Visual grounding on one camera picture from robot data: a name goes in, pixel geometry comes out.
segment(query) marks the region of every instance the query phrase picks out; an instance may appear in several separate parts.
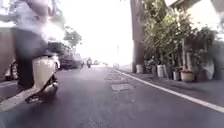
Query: parked car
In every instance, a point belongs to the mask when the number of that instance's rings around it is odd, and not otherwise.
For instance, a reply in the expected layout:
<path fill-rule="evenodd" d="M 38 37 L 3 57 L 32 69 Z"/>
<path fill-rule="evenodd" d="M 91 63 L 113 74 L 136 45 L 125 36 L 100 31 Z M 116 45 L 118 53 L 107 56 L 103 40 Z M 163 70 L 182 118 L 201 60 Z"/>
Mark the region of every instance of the parked car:
<path fill-rule="evenodd" d="M 76 69 L 82 67 L 82 58 L 80 54 L 62 55 L 59 57 L 61 69 Z"/>

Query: scooter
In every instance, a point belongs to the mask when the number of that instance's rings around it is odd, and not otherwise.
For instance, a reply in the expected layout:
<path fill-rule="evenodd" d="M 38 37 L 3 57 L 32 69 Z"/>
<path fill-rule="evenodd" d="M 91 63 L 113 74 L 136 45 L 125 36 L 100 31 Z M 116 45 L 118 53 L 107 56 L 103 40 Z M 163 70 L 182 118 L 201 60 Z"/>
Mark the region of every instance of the scooter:
<path fill-rule="evenodd" d="M 0 81 L 15 58 L 14 43 L 10 28 L 0 28 Z M 59 68 L 51 55 L 44 55 L 33 60 L 34 85 L 17 95 L 0 102 L 0 112 L 8 111 L 22 102 L 52 101 L 58 90 L 55 72 Z"/>
<path fill-rule="evenodd" d="M 87 67 L 91 68 L 91 62 L 90 61 L 87 61 Z"/>

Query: tree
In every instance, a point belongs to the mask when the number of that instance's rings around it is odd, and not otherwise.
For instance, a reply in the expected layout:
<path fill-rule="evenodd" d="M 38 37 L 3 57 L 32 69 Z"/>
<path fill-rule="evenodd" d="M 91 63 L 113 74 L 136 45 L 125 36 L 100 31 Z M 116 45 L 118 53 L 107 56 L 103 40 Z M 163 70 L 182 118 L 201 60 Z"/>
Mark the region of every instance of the tree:
<path fill-rule="evenodd" d="M 82 40 L 82 36 L 73 28 L 66 26 L 64 40 L 67 40 L 72 46 L 76 46 Z"/>

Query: building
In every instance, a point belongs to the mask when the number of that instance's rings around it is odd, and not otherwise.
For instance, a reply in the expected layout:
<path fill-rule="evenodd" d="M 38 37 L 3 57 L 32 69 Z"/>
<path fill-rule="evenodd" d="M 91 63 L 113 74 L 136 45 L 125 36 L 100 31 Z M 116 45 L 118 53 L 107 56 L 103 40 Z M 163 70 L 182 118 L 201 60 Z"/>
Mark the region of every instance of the building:
<path fill-rule="evenodd" d="M 208 26 L 217 32 L 211 53 L 216 63 L 216 75 L 224 79 L 224 0 L 165 0 L 168 7 L 183 8 L 198 28 Z"/>

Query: scooter body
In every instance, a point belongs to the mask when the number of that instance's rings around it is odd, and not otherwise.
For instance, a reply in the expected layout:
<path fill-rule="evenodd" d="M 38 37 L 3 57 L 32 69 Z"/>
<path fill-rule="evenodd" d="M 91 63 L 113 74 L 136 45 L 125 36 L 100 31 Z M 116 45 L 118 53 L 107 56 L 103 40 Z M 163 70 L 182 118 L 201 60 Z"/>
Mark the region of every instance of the scooter body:
<path fill-rule="evenodd" d="M 0 28 L 0 78 L 4 77 L 8 66 L 15 58 L 14 45 L 10 30 L 10 28 Z M 56 94 L 57 87 L 52 78 L 54 77 L 57 69 L 58 65 L 52 57 L 43 56 L 33 60 L 34 86 L 0 102 L 0 112 L 10 110 L 23 101 L 30 103 L 32 99 L 44 100 L 46 98 L 46 94 L 51 94 L 52 90 L 54 92 L 52 93 L 52 96 L 54 96 Z"/>

